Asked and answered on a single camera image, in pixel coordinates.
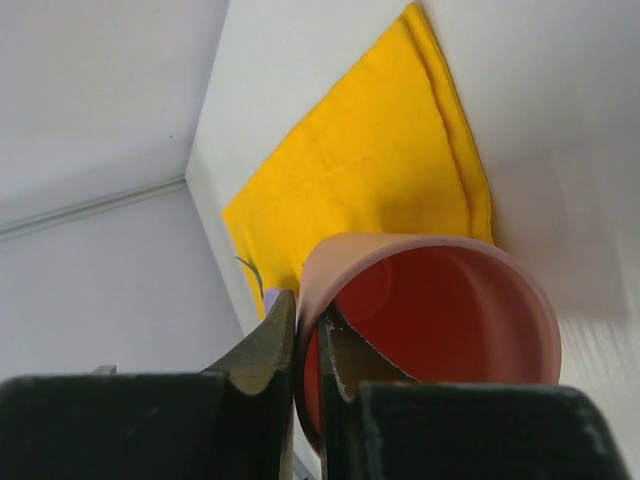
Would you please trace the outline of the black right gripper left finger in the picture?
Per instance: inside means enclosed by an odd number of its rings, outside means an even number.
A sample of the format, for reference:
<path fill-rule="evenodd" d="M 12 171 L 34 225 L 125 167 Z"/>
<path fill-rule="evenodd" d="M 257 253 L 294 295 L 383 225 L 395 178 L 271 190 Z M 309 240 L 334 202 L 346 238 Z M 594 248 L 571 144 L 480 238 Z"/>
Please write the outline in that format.
<path fill-rule="evenodd" d="M 5 479 L 289 479 L 295 297 L 197 373 L 1 385 Z"/>

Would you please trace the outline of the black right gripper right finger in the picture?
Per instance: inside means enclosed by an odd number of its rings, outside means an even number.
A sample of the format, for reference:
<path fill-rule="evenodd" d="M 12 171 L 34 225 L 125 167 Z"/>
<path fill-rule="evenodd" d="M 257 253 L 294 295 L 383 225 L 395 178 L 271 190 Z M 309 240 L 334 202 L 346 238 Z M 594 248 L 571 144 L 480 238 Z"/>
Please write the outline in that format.
<path fill-rule="evenodd" d="M 326 479 L 626 479 L 600 411 L 564 386 L 422 384 L 336 307 L 318 322 Z"/>

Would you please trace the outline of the yellow pikachu placemat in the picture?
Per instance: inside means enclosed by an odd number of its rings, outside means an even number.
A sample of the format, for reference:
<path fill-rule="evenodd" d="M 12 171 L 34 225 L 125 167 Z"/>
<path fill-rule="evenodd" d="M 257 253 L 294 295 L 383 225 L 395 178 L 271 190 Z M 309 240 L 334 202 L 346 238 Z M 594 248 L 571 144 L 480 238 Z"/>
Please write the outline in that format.
<path fill-rule="evenodd" d="M 298 290 L 338 233 L 492 239 L 471 128 L 422 5 L 411 3 L 284 137 L 222 213 L 258 315 Z"/>

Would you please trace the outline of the purple plastic plate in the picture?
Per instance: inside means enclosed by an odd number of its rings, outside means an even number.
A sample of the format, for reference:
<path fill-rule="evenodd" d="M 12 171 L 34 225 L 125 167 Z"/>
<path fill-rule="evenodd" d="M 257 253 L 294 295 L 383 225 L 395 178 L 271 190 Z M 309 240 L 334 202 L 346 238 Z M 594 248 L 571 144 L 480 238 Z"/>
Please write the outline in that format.
<path fill-rule="evenodd" d="M 266 315 L 272 310 L 278 296 L 280 294 L 279 288 L 269 288 L 264 291 L 263 295 L 263 307 Z"/>

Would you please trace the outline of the pink plastic cup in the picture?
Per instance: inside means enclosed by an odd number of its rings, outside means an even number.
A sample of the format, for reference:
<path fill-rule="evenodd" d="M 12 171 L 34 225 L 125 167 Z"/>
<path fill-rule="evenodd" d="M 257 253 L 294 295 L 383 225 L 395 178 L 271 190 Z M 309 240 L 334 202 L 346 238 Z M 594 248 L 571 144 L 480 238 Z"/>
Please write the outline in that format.
<path fill-rule="evenodd" d="M 336 305 L 389 361 L 425 382 L 555 384 L 559 326 L 533 276 L 498 247 L 460 236 L 342 233 L 305 260 L 295 400 L 320 445 L 317 326 Z"/>

